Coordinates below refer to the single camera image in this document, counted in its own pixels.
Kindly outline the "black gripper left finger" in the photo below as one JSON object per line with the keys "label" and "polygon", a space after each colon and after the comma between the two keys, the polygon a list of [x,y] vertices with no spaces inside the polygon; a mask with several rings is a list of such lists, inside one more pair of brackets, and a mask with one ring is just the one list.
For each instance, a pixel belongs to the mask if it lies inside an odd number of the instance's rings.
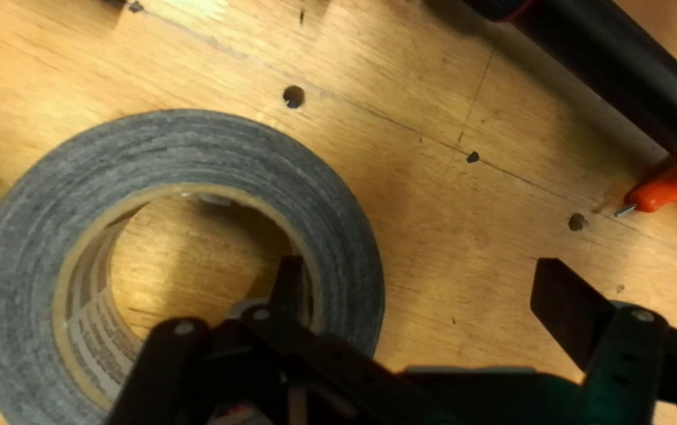
{"label": "black gripper left finger", "polygon": [[352,345],[295,318],[303,299],[302,258],[282,258],[267,303],[242,304],[210,329],[161,322],[125,381],[107,425],[463,425],[430,391]]}

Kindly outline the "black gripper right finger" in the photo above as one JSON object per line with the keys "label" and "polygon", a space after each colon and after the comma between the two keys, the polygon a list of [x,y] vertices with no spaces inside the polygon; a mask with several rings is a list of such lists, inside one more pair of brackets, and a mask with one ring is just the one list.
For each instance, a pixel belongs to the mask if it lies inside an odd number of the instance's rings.
{"label": "black gripper right finger", "polygon": [[604,297],[556,258],[535,262],[530,312],[582,370],[577,425],[651,425],[677,406],[677,329],[658,312]]}

